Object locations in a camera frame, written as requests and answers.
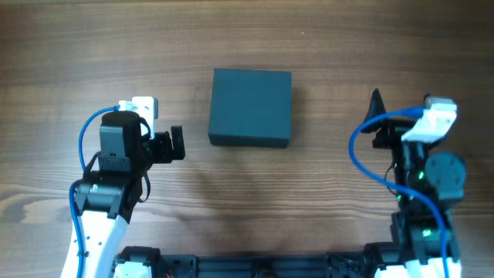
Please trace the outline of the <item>dark green box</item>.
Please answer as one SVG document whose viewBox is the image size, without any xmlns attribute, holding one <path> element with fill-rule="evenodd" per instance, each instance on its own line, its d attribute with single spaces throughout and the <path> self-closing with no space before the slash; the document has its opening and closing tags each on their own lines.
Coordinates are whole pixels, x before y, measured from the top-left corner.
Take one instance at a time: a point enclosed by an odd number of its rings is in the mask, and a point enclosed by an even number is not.
<svg viewBox="0 0 494 278">
<path fill-rule="evenodd" d="M 288 147 L 292 74 L 214 69 L 208 137 L 215 146 Z"/>
</svg>

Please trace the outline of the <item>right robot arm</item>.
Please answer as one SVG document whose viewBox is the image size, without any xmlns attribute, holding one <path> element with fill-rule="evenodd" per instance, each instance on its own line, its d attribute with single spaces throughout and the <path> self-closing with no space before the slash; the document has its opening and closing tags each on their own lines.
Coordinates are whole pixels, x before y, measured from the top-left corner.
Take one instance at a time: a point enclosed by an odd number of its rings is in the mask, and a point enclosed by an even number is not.
<svg viewBox="0 0 494 278">
<path fill-rule="evenodd" d="M 388 111 L 374 90 L 363 123 L 352 133 L 351 161 L 396 198 L 391 242 L 368 243 L 360 256 L 362 277 L 460 277 L 462 264 L 451 210 L 464 198 L 466 166 L 448 151 L 435 152 L 457 118 L 456 103 L 425 96 L 423 104 Z M 394 180 L 358 161 L 355 142 L 374 134 L 372 146 L 391 151 Z"/>
</svg>

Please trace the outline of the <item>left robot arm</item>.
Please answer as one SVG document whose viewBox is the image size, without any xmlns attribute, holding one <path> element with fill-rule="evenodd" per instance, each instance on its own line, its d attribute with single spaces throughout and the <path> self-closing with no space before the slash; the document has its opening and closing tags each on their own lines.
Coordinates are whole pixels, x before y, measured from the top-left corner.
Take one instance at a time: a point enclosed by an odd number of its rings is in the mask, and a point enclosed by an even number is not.
<svg viewBox="0 0 494 278">
<path fill-rule="evenodd" d="M 157 248 L 120 249 L 134 207 L 151 192 L 153 164 L 185 157 L 183 130 L 153 135 L 132 111 L 112 111 L 100 125 L 100 151 L 69 188 L 73 232 L 63 277 L 169 277 Z"/>
</svg>

